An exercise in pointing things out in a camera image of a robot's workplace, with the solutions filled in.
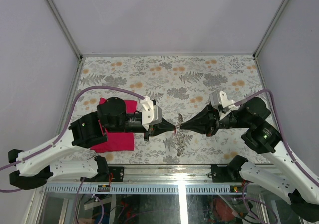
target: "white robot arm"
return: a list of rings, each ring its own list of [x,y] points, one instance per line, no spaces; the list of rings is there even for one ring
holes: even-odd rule
[[[271,191],[303,219],[319,221],[319,177],[293,152],[287,151],[281,134],[265,121],[270,111],[262,99],[254,97],[236,106],[223,91],[213,92],[210,99],[210,104],[180,129],[213,136],[221,128],[248,128],[241,136],[245,144],[271,161],[285,178],[269,173],[239,155],[227,165],[228,174],[233,179],[240,176]]]
[[[59,161],[74,152],[85,151],[107,141],[106,132],[144,133],[145,140],[175,126],[162,118],[161,108],[148,96],[142,103],[142,112],[126,114],[125,102],[118,97],[108,98],[97,105],[97,111],[71,123],[68,130],[44,144],[29,150],[11,150],[9,162],[17,163],[10,174],[10,183],[21,189],[33,189],[52,180],[105,181],[109,174],[105,158],[96,156],[87,161]]]

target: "grey leaf pattern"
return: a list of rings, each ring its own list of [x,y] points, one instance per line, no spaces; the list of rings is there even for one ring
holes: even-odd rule
[[[102,85],[103,85],[103,86],[119,87],[119,86],[125,85],[126,82],[127,82],[126,78],[106,76],[106,77],[104,78],[104,82],[102,83]]]
[[[105,75],[100,74],[90,74],[87,77],[82,77],[80,79],[81,85],[97,85],[105,78]]]
[[[167,93],[170,96],[174,96],[175,98],[180,98],[182,100],[187,100],[189,98],[189,94],[187,94],[186,92],[187,88],[185,87],[180,87],[179,89],[171,88],[167,90]]]
[[[149,96],[152,100],[160,101],[164,93],[148,91],[146,92],[146,95]]]
[[[160,66],[163,66],[164,68],[166,68],[166,69],[171,69],[172,67],[173,67],[173,65],[171,64],[171,62],[162,62],[162,63],[160,63],[159,64]]]
[[[86,87],[108,85],[148,95],[162,108],[163,117],[180,125],[198,114],[208,103],[209,94],[224,90],[238,101],[262,88],[252,56],[132,56],[87,57],[77,93]],[[90,90],[77,101],[75,121],[96,110],[100,97],[135,97],[108,90]],[[134,134],[134,151],[102,153],[111,164],[207,164],[228,163],[237,154],[254,163],[268,161],[249,149],[240,138],[244,129],[220,129],[213,137],[192,131],[167,132],[143,140]],[[86,160],[94,152],[77,152],[65,160]]]
[[[186,72],[185,75],[181,75],[179,78],[180,78],[180,81],[181,82],[184,82],[184,84],[186,84],[186,82],[198,82],[201,80],[201,78],[203,77],[204,73],[201,73],[201,72]]]
[[[228,81],[228,78],[226,76],[222,75],[213,75],[211,73],[204,75],[206,81],[204,81],[204,85],[206,86],[219,86],[222,83],[226,83]]]

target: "glass panel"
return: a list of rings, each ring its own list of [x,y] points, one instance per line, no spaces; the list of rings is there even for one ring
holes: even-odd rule
[[[75,224],[74,213],[79,224],[248,224],[258,223],[249,217],[241,195],[141,195],[97,194],[102,207],[92,195],[79,195],[76,211],[73,206],[75,194],[48,193],[45,207],[38,224]],[[279,218],[278,224],[300,224],[299,217],[289,205],[276,195],[251,186],[248,197],[265,202]],[[251,210],[259,217],[268,215],[266,222],[274,223],[271,213],[260,205],[250,202]]]

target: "table surface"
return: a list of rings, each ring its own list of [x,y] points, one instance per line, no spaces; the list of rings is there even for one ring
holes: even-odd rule
[[[253,57],[236,56],[139,56],[87,57],[84,60],[78,90],[108,85],[148,95],[162,107],[163,117],[177,124],[198,114],[208,103],[209,94],[224,90],[235,101],[262,89]],[[100,97],[137,98],[114,91],[91,90],[83,94],[75,107],[72,121],[96,110]],[[111,164],[220,164],[228,163],[237,154],[254,163],[268,161],[250,150],[240,136],[246,129],[219,130],[214,137],[191,131],[174,135],[167,132],[143,141],[134,134],[135,150],[108,152]],[[177,155],[178,140],[183,139],[185,150]],[[95,152],[74,153],[66,160],[85,160]]]

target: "white wall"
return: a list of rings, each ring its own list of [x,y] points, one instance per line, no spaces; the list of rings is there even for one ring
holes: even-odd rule
[[[282,0],[54,0],[83,54],[253,53]]]
[[[0,166],[11,149],[51,139],[77,59],[44,0],[0,0]],[[9,173],[0,173],[0,189]],[[0,194],[0,223],[19,224],[33,191]]]
[[[293,151],[317,174],[319,0],[291,0],[259,56]]]

